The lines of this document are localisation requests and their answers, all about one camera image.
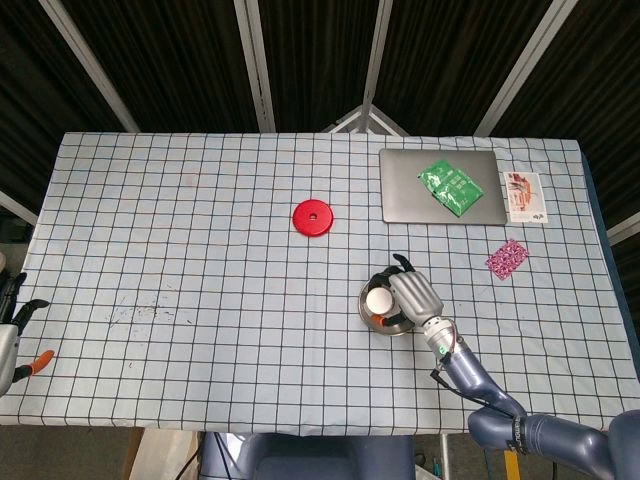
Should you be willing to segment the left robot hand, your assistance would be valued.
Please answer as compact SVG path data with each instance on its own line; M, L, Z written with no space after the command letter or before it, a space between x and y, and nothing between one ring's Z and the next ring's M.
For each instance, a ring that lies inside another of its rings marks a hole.
M26 326L36 310L49 306L46 300L32 299L15 312L17 297L26 278L26 272L9 277L1 289L1 396L6 395L14 383L44 370L55 355L54 350L46 350L29 364L17 363L19 344Z

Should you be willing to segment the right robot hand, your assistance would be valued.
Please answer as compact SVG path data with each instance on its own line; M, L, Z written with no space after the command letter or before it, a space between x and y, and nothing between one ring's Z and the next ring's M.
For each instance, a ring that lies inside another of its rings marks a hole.
M397 265L374 274L359 295L361 319L374 331L401 335L442 315L444 305L424 274L394 253Z

